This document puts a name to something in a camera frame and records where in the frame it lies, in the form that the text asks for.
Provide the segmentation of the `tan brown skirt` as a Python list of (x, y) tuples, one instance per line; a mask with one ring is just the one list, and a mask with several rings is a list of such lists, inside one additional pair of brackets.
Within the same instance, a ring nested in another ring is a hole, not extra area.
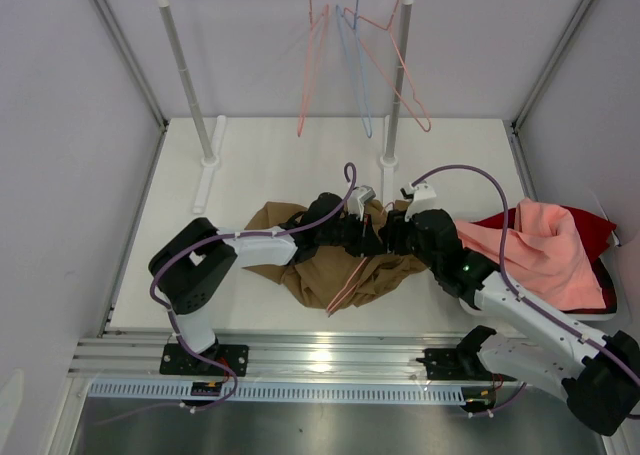
[[(246, 226), (266, 229), (278, 224), (294, 229), (310, 224), (329, 213), (340, 197), (323, 193), (309, 208), (284, 202), (266, 202)], [(388, 212), (374, 199), (365, 206), (365, 234), (379, 235)], [(302, 242), (302, 254), (287, 265), (258, 265), (245, 270), (284, 286), (303, 306), (335, 313), (349, 306), (360, 307), (395, 290), (409, 276), (427, 267), (413, 255), (392, 253), (363, 256), (344, 244), (341, 229), (347, 228), (346, 212), (333, 220), (292, 236)]]

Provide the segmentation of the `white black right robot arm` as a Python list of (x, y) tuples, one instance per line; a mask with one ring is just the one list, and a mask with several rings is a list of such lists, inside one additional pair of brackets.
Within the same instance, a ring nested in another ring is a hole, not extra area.
[(504, 319), (528, 338), (519, 345), (487, 327), (475, 328), (486, 337), (458, 351), (464, 376), (489, 371), (531, 384), (565, 401), (600, 435), (614, 435), (631, 419), (639, 403), (639, 344), (633, 337), (623, 331), (607, 335), (517, 286), (498, 264), (462, 245), (442, 209), (393, 210), (381, 238), (387, 250), (424, 263), (445, 293)]

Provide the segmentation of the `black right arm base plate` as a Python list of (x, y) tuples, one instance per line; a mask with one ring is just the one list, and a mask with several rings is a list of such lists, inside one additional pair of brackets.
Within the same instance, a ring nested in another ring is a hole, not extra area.
[(490, 373), (476, 355), (456, 348), (426, 348), (415, 361), (422, 365), (429, 380), (436, 381), (515, 381), (505, 374)]

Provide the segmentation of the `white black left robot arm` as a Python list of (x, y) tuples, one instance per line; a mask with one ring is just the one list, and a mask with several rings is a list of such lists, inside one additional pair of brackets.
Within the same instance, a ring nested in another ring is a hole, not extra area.
[(380, 254), (383, 245), (365, 213), (374, 198), (368, 186), (353, 189), (345, 199), (323, 193), (307, 210), (264, 230), (221, 230), (205, 217), (184, 227), (148, 265), (152, 297), (168, 310), (186, 344), (182, 363), (197, 375), (215, 367), (217, 337), (207, 306), (231, 269), (297, 265), (321, 246), (339, 246), (352, 256)]

